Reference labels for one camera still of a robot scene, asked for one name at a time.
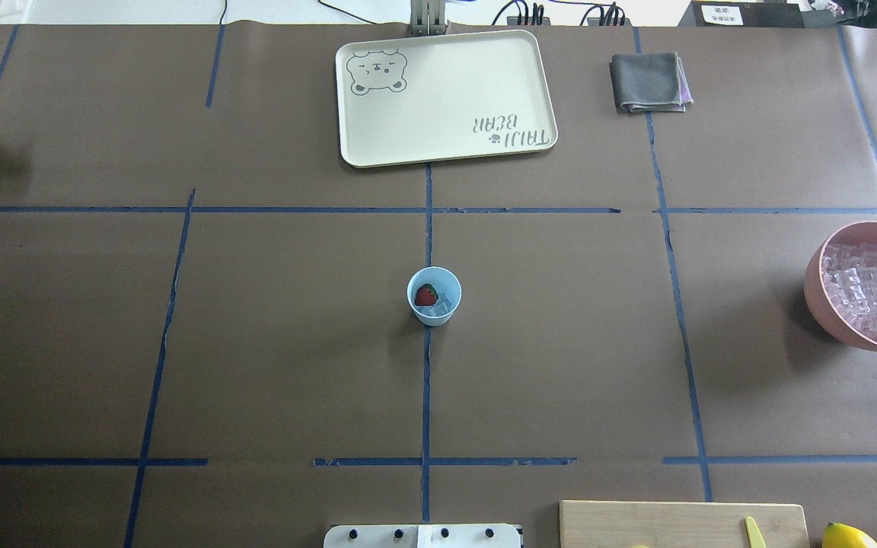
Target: lemon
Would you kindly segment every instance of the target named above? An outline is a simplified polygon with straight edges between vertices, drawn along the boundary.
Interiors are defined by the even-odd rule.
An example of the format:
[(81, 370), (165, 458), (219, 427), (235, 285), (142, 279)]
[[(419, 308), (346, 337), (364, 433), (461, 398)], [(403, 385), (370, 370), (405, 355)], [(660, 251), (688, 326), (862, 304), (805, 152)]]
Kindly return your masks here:
[(824, 528), (821, 548), (877, 548), (877, 542), (859, 528), (832, 521)]

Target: white tray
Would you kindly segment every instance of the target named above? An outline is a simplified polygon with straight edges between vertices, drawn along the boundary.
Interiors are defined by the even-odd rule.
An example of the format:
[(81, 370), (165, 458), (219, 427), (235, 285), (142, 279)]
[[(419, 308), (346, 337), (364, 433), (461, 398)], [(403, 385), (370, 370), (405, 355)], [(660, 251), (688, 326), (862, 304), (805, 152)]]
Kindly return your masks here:
[(557, 139), (525, 30), (347, 44), (336, 72), (340, 154), (355, 167), (533, 152)]

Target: brown table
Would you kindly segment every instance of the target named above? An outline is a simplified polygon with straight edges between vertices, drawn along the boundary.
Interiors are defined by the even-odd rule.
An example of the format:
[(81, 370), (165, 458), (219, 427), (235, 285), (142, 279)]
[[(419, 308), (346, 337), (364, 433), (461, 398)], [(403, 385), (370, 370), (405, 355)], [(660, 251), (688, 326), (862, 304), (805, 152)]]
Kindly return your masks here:
[[(877, 538), (877, 354), (802, 292), (877, 219), (877, 31), (534, 32), (553, 150), (354, 170), (333, 53), (406, 25), (0, 27), (0, 546), (539, 548), (561, 499)], [(616, 111), (637, 46), (689, 112)], [(465, 294), (434, 330), (427, 263)]]

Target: bowl of ice cubes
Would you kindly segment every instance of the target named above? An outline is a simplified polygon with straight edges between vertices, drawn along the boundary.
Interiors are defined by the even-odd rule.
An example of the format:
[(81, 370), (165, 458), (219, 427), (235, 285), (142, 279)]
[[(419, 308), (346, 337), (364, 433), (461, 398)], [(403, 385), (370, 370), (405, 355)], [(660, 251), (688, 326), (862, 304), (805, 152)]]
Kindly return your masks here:
[(877, 221), (839, 228), (808, 264), (804, 298), (842, 343), (877, 351)]

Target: yellow knife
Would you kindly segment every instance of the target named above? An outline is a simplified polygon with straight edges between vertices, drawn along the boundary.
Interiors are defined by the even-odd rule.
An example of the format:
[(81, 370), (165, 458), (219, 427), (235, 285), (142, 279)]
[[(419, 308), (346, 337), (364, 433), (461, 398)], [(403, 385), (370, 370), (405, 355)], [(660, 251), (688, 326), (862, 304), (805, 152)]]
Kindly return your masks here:
[(760, 528), (756, 527), (756, 521), (751, 517), (746, 518), (746, 537), (749, 538), (749, 548), (767, 548), (763, 534), (760, 534)]

